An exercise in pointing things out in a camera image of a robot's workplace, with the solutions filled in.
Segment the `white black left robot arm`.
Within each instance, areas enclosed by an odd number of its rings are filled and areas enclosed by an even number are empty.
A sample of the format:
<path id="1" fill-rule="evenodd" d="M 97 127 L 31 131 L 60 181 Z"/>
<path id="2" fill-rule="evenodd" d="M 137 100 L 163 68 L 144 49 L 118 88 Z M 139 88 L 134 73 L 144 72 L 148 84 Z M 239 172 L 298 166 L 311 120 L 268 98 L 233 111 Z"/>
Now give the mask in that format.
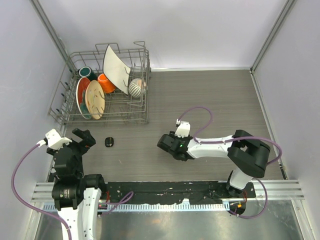
<path id="1" fill-rule="evenodd" d="M 61 136 L 56 129 L 46 133 L 46 152 L 53 156 L 55 181 L 51 191 L 65 240 L 95 240 L 98 203 L 107 192 L 101 174 L 84 174 L 83 155 L 96 144 L 89 130 L 75 128 L 79 142 Z"/>

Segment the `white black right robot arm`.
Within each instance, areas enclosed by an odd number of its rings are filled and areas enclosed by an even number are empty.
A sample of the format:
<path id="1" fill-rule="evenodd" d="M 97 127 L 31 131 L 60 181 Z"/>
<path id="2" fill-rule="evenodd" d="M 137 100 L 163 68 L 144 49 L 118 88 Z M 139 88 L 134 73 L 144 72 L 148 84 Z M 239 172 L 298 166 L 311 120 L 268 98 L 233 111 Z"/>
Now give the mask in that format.
<path id="1" fill-rule="evenodd" d="M 227 180 L 226 197 L 236 198 L 254 178 L 265 176 L 270 147 L 244 130 L 222 138 L 195 140 L 192 136 L 179 137 L 174 131 L 163 134 L 157 147 L 175 160 L 187 161 L 205 157 L 230 159 L 235 165 Z"/>

